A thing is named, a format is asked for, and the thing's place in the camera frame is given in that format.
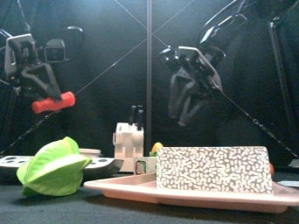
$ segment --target metal rod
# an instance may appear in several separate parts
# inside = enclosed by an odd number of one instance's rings
[[[277,17],[269,24],[269,31],[270,31],[272,45],[273,45],[274,56],[276,56],[276,68],[277,68],[277,74],[278,74],[278,79],[281,84],[281,92],[284,97],[286,121],[288,121],[288,126],[289,126],[293,140],[297,142],[298,137],[297,137],[297,129],[296,129],[296,118],[294,118],[290,95],[288,90],[286,70],[285,70],[285,63],[284,63],[284,57],[282,57],[281,45],[280,45],[280,39],[278,39],[278,23],[281,23],[281,21],[280,21],[280,18]]]
[[[147,83],[146,83],[146,130],[145,151],[149,152],[153,145],[153,0],[147,0]]]

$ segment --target white tray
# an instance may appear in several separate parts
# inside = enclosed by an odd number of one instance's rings
[[[155,173],[93,180],[85,187],[110,198],[185,207],[207,207],[280,214],[299,206],[299,191],[274,182],[274,194],[157,189]]]

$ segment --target patterned box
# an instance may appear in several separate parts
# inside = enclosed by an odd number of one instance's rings
[[[135,175],[157,172],[157,157],[135,157],[134,161]]]
[[[163,147],[157,187],[234,193],[274,193],[266,147]]]

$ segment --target black and white object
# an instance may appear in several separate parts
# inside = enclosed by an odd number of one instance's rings
[[[0,158],[0,181],[17,180],[19,167],[30,161],[31,156],[7,156]],[[125,161],[113,157],[93,157],[93,162],[83,170],[85,180],[103,179],[117,174]]]

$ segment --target table surface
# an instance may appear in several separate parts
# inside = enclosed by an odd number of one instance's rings
[[[299,180],[299,174],[278,173],[274,181]],[[167,206],[107,198],[85,187],[66,197],[23,196],[18,183],[0,185],[0,223],[253,223],[298,224],[299,206],[285,213],[253,213]]]

